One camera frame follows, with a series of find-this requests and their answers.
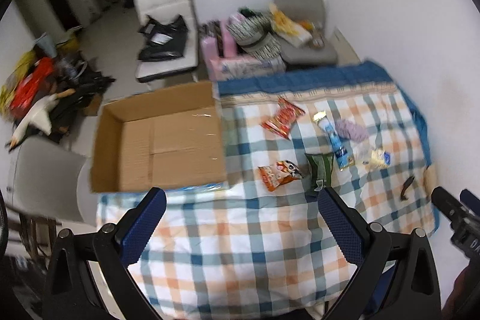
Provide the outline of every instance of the open cardboard box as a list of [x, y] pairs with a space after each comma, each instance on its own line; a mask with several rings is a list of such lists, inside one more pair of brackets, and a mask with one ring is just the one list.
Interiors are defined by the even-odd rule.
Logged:
[[212, 83], [161, 88], [105, 105], [90, 175], [95, 193], [226, 181]]

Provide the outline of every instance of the stuffed goose toy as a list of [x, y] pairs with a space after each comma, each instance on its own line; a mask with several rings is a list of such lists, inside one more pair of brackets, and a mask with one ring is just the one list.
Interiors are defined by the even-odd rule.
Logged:
[[57, 106], [60, 98], [68, 97], [73, 93], [75, 93], [75, 90], [69, 88], [68, 90], [57, 94], [47, 95], [35, 102], [15, 129], [13, 136], [11, 137], [10, 149], [15, 147], [23, 139], [29, 125], [41, 130], [46, 135], [49, 135], [52, 132], [52, 123], [50, 122], [49, 112]]

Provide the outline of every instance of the metal screw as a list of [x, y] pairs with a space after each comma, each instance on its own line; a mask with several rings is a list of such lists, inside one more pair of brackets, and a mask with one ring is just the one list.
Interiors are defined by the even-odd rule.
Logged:
[[105, 225], [102, 227], [102, 232], [105, 233], [105, 234], [109, 234], [109, 233], [112, 232], [114, 229], [115, 229], [115, 224], [113, 224], [113, 223], [108, 223], [108, 224], [105, 224]]
[[371, 223], [370, 229], [376, 233], [383, 231], [383, 227], [378, 223]]
[[62, 229], [62, 230], [60, 231], [60, 233], [59, 233], [58, 236], [59, 236], [60, 238], [64, 239], [64, 238], [66, 238], [68, 235], [70, 235], [70, 229], [65, 228], [65, 229]]
[[421, 228], [417, 228], [415, 230], [415, 234], [419, 237], [419, 238], [424, 238], [426, 236], [426, 233], [423, 229]]

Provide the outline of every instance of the doorway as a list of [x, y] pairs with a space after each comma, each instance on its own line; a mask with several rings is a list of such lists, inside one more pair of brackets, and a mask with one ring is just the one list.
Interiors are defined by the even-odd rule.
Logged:
[[49, 0], [49, 2], [66, 31], [80, 25], [67, 0]]

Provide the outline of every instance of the purple cloth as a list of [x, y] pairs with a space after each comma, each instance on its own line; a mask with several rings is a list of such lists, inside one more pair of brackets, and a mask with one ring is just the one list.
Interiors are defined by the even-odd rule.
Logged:
[[343, 139], [361, 143], [368, 139], [368, 131], [362, 126], [348, 120], [335, 121], [335, 130]]

